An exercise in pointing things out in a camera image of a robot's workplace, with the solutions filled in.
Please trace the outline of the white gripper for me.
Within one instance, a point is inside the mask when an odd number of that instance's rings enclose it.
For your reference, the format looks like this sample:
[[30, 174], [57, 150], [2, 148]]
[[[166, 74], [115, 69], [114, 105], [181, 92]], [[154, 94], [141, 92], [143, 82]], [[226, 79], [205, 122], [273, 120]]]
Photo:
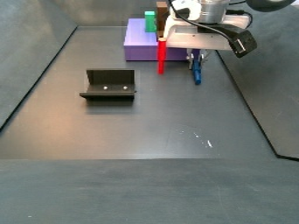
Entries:
[[232, 50], [230, 42], [218, 33], [212, 31], [198, 32], [198, 27], [182, 19], [169, 17], [166, 19], [163, 37], [166, 45], [174, 48], [187, 48], [189, 68], [193, 70], [193, 49], [201, 50], [200, 62], [205, 63], [212, 55], [212, 50]]

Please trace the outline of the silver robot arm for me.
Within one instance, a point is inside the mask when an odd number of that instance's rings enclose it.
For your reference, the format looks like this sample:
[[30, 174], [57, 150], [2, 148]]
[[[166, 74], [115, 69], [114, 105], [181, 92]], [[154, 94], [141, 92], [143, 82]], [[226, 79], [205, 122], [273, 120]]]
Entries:
[[190, 68], [201, 67], [204, 55], [194, 50], [229, 50], [241, 58], [258, 48], [249, 27], [253, 16], [230, 11], [232, 0], [169, 0], [163, 38], [169, 47], [185, 48]]

